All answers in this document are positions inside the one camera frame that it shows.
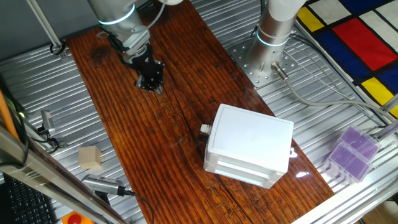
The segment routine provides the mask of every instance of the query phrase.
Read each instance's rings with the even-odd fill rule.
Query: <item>blue led ring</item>
[[[119,22],[121,22],[121,21],[127,19],[129,16],[131,16],[131,14],[134,12],[135,9],[136,9],[136,5],[133,4],[131,10],[130,10],[125,16],[123,16],[122,18],[116,19],[115,21],[111,21],[111,22],[104,22],[104,21],[101,21],[101,20],[98,20],[98,22],[99,22],[100,24],[103,24],[103,25],[113,25],[113,24],[117,24],[117,23],[119,23]]]
[[[258,31],[258,30],[257,30],[256,34],[257,34],[257,38],[260,40],[261,43],[263,43],[263,44],[265,44],[265,45],[268,45],[268,46],[271,46],[271,47],[282,46],[282,45],[286,44],[286,42],[289,40],[289,39],[287,39],[285,42],[283,42],[283,43],[281,43],[281,44],[270,44],[270,43],[267,43],[267,42],[263,41],[263,40],[260,38],[260,36],[259,36],[259,31]]]

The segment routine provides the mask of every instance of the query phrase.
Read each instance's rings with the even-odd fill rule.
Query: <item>colorful mat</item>
[[[309,0],[298,19],[372,100],[398,93],[398,0]]]

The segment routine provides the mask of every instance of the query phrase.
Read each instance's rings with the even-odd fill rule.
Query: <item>mounting plate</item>
[[[248,76],[253,85],[256,88],[260,88],[280,78],[276,72],[260,72],[258,69],[252,68],[248,65],[248,62],[246,61],[246,52],[250,49],[252,43],[253,40],[249,40],[239,44],[230,49],[229,54],[232,56],[232,59],[242,68],[243,72]],[[286,74],[290,74],[296,70],[298,66],[296,61],[287,56],[285,52],[282,54],[282,60],[279,62],[279,65],[286,72]]]

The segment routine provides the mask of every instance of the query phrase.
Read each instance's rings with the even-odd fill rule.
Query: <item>orange object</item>
[[[62,224],[94,224],[89,218],[77,212],[71,212],[61,218]]]

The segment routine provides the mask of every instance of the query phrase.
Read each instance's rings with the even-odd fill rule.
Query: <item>yellow object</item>
[[[19,141],[19,137],[15,129],[14,122],[12,122],[10,110],[8,109],[6,99],[4,99],[4,96],[2,95],[1,91],[0,91],[0,112],[2,114],[2,118],[4,120],[4,123],[6,124],[8,132],[10,132],[12,136]]]
[[[83,169],[101,167],[101,151],[96,146],[81,147],[78,151],[77,163]]]
[[[68,224],[68,220],[72,215],[78,215],[81,218],[81,223],[80,224],[94,224],[93,221],[91,221],[89,218],[80,215],[79,213],[73,211],[71,213],[69,213],[68,215],[65,215],[64,217],[61,218],[62,224]]]
[[[371,78],[362,83],[362,86],[380,103],[384,105],[389,101],[394,95],[376,78]],[[398,106],[390,110],[395,117],[398,117]]]
[[[297,16],[310,29],[311,32],[323,27],[323,24],[307,9],[307,7],[301,8],[298,11]]]

